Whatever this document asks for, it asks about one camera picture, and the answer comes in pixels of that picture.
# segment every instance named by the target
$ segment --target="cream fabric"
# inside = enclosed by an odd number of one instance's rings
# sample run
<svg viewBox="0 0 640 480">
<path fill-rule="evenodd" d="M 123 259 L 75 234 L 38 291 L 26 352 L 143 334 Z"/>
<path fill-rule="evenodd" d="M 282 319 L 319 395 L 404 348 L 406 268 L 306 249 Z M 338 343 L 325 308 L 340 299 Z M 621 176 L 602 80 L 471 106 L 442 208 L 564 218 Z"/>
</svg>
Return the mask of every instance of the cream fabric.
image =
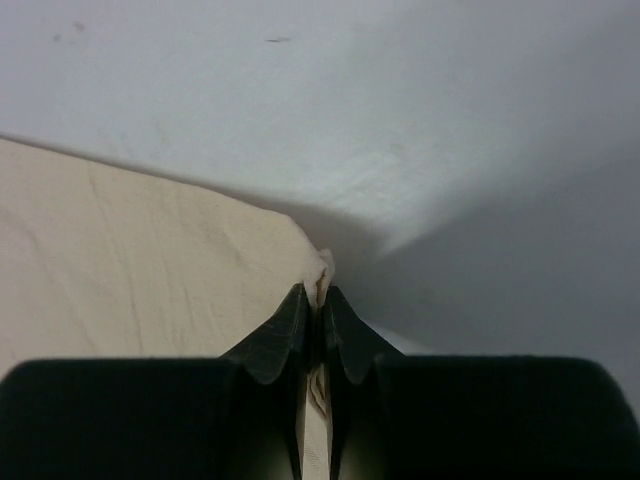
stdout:
<svg viewBox="0 0 640 480">
<path fill-rule="evenodd" d="M 332 274 L 288 217 L 0 140 L 0 373 L 29 358 L 217 356 Z M 328 478 L 307 408 L 305 478 Z"/>
</svg>

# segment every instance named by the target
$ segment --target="white surface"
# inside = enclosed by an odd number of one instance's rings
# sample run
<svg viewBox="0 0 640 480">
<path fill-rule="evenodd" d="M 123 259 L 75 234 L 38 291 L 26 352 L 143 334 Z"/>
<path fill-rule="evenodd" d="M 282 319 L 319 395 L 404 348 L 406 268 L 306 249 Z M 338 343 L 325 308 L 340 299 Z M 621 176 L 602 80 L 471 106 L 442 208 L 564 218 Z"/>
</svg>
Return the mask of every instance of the white surface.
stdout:
<svg viewBox="0 0 640 480">
<path fill-rule="evenodd" d="M 1 8 L 3 134 L 288 213 L 386 329 L 596 358 L 640 406 L 637 2 Z"/>
</svg>

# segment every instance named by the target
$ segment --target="cloth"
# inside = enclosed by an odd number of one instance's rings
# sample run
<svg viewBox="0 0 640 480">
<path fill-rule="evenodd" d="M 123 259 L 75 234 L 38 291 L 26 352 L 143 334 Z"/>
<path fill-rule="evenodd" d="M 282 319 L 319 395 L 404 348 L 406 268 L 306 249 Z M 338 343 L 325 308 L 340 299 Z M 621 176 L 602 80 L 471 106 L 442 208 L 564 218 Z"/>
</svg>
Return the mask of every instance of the cloth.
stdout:
<svg viewBox="0 0 640 480">
<path fill-rule="evenodd" d="M 31 358 L 218 356 L 333 270 L 288 217 L 0 140 L 0 374 Z M 305 478 L 328 478 L 307 407 Z"/>
</svg>

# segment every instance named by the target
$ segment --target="white table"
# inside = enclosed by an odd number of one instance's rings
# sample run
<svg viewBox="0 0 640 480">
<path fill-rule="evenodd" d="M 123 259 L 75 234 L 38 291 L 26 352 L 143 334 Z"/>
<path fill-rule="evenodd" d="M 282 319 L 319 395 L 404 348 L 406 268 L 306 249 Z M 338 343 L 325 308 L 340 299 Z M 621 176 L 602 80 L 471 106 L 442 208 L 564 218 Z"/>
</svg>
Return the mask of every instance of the white table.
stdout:
<svg viewBox="0 0 640 480">
<path fill-rule="evenodd" d="M 0 133 L 288 213 L 374 323 L 595 358 L 640 407 L 639 22 L 634 0 L 9 1 Z"/>
</svg>

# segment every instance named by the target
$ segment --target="dark mark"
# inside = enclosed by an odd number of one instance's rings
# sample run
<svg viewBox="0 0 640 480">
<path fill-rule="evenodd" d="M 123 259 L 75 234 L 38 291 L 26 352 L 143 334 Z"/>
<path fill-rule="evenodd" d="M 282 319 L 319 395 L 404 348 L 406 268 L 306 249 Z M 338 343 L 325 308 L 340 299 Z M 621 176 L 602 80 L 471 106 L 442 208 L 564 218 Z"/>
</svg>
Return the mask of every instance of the dark mark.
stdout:
<svg viewBox="0 0 640 480">
<path fill-rule="evenodd" d="M 270 42 L 270 43 L 284 43 L 284 42 L 290 42 L 291 38 L 289 38 L 289 37 L 276 37 L 276 38 L 268 38 L 266 41 Z"/>
</svg>

